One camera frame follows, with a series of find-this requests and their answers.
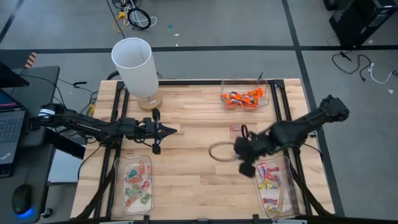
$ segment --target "clear plastic bin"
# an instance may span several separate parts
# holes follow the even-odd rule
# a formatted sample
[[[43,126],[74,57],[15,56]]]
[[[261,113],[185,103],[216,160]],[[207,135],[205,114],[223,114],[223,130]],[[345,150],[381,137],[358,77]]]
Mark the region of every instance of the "clear plastic bin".
[[[223,97],[229,95],[231,92],[239,93],[240,95],[246,95],[249,91],[261,89],[262,96],[256,99],[258,100],[257,106],[253,104],[241,103],[240,105],[233,105],[226,101]],[[248,79],[228,79],[221,81],[221,108],[223,110],[237,110],[237,111],[248,111],[257,112],[261,111],[265,106],[269,104],[269,84],[266,79],[248,80]]]
[[[121,157],[113,165],[118,168],[118,173],[112,215],[123,218],[148,214],[154,204],[150,157]]]
[[[271,219],[292,218],[305,212],[289,166],[290,160],[285,156],[256,162],[254,183],[259,203]]]

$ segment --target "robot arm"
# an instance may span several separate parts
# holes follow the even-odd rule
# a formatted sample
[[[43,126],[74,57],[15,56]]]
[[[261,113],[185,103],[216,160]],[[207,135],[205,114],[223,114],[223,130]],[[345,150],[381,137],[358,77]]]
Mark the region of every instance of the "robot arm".
[[[243,137],[236,138],[234,151],[242,160],[239,172],[253,177],[255,168],[252,164],[260,156],[273,155],[289,146],[301,146],[310,132],[320,128],[325,123],[344,121],[349,110],[340,101],[329,95],[322,100],[320,107],[295,121],[279,121],[269,129],[258,134],[244,131]]]
[[[153,110],[152,116],[154,121],[151,118],[144,118],[141,122],[134,118],[122,118],[106,122],[69,110],[60,104],[47,104],[42,106],[39,116],[30,121],[32,124],[45,127],[64,126],[83,135],[93,136],[100,144],[110,147],[116,147],[120,135],[136,143],[143,143],[145,139],[154,139],[152,151],[154,154],[160,154],[161,140],[177,130],[165,127],[159,122],[159,110]]]

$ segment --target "white cylinder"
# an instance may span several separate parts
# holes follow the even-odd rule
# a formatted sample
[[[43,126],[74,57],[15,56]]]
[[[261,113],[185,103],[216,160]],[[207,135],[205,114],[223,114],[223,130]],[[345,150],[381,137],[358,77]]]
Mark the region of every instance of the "white cylinder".
[[[159,87],[150,45],[140,38],[119,41],[112,49],[112,61],[129,93],[137,98],[154,95]]]

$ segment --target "laptop keyboard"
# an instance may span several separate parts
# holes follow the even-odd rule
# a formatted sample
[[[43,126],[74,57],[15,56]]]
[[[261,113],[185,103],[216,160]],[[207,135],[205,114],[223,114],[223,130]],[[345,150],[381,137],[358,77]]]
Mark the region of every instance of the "laptop keyboard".
[[[0,119],[0,143],[18,140],[22,118]]]

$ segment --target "black desk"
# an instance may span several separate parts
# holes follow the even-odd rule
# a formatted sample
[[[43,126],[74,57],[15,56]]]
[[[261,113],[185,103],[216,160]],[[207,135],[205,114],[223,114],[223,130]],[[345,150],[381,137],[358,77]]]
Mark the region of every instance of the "black desk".
[[[59,71],[59,67],[30,68],[24,71],[24,75],[45,78],[56,84]],[[30,85],[16,88],[12,96],[28,108],[29,116],[37,116],[41,105],[52,102],[55,87],[45,80],[24,78],[30,82]],[[63,150],[79,158],[83,158],[85,150],[81,145],[60,137],[44,127],[35,131],[25,131],[20,145],[24,147],[19,147],[17,150],[12,177],[0,179],[1,223],[37,222],[45,209],[48,192],[47,179],[54,149]],[[32,210],[26,216],[18,217],[12,210],[11,200],[15,189],[23,183],[32,186]]]

